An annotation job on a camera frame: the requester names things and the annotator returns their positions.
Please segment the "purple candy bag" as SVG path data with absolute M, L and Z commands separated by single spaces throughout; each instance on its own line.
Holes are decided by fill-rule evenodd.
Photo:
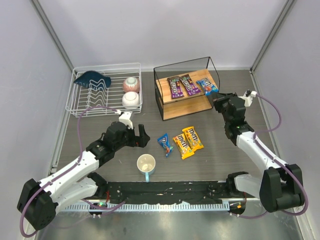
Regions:
M 184 94 L 181 89 L 179 76 L 168 77 L 167 82 L 170 87 L 170 94 L 172 99 L 178 99 L 178 98 L 184 97 Z
M 201 90 L 194 84 L 194 82 L 188 74 L 181 76 L 180 81 L 184 86 L 188 96 L 194 96 L 196 94 L 201 93 Z

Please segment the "yellow candy bag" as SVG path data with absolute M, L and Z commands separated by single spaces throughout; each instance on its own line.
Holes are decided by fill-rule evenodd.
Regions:
M 193 152 L 193 150 L 191 149 L 191 147 L 187 144 L 186 137 L 183 133 L 175 136 L 173 138 L 173 141 L 176 144 L 176 146 L 181 154 L 182 160 L 185 160 L 186 158 L 189 158 L 195 154 Z
M 202 144 L 197 132 L 195 131 L 194 126 L 189 126 L 184 129 L 182 129 L 182 132 L 184 133 L 191 149 L 195 152 L 196 150 L 200 150 L 204 148 L 204 145 Z

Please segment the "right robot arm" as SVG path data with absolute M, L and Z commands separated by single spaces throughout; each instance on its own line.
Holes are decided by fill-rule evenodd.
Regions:
M 225 134 L 259 168 L 262 176 L 257 178 L 248 173 L 238 173 L 233 178 L 239 192 L 248 193 L 260 200 L 268 213 L 301 207 L 295 216 L 303 215 L 309 199 L 303 186 L 302 170 L 297 164 L 287 164 L 273 153 L 258 137 L 258 133 L 246 122 L 246 109 L 253 99 L 263 98 L 256 91 L 247 90 L 244 95 L 212 92 L 215 110 L 222 114 Z

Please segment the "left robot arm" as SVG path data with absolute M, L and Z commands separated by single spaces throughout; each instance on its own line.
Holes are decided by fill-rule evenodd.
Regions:
M 102 197 L 108 184 L 95 171 L 113 159 L 123 147 L 144 148 L 150 137 L 143 124 L 139 124 L 138 130 L 136 135 L 133 128 L 115 121 L 98 140 L 81 150 L 74 161 L 39 181 L 28 180 L 17 204 L 20 223 L 28 221 L 35 231 L 39 231 L 69 205 L 88 197 Z

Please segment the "twisted blue candy bag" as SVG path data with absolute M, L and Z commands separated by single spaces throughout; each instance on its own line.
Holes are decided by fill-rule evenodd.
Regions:
M 157 142 L 164 148 L 165 157 L 167 158 L 171 154 L 174 148 L 173 146 L 170 145 L 168 134 L 165 133 L 163 136 L 159 137 L 157 139 Z

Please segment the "white ceramic bowl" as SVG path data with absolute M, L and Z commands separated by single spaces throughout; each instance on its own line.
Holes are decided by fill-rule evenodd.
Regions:
M 122 106 L 126 109 L 136 109 L 139 107 L 140 97 L 134 91 L 126 92 L 122 97 Z

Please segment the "pink ceramic bowl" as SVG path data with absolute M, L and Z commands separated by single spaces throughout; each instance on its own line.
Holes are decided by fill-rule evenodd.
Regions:
M 127 92 L 136 92 L 140 91 L 140 81 L 136 77 L 128 77 L 124 80 L 122 85 L 123 91 Z

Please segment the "dark blue plate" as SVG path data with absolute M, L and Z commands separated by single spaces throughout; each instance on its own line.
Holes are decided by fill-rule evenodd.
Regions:
M 91 89 L 106 89 L 111 86 L 111 78 L 93 70 L 86 71 L 76 80 L 74 84 Z

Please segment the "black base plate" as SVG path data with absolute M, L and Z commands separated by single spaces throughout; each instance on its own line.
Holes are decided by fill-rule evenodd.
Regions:
M 85 200 L 109 200 L 112 204 L 173 205 L 186 202 L 196 204 L 221 203 L 223 199 L 243 199 L 253 196 L 231 189 L 222 181 L 109 181 L 99 194 Z

